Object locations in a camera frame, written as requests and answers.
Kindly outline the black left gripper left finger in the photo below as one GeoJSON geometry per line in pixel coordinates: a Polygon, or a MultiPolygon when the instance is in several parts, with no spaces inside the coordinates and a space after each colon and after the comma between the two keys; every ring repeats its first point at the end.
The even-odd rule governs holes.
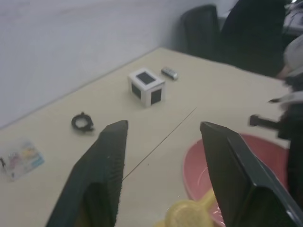
{"type": "Polygon", "coordinates": [[[104,128],[74,165],[48,227],[113,227],[125,166],[128,121],[104,128]]]}

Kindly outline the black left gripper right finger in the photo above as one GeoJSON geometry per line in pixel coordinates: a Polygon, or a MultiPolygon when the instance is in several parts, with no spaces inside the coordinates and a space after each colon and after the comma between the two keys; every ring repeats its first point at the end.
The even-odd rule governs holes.
{"type": "Polygon", "coordinates": [[[208,173],[227,227],[301,227],[303,212],[240,134],[201,122],[208,173]]]}

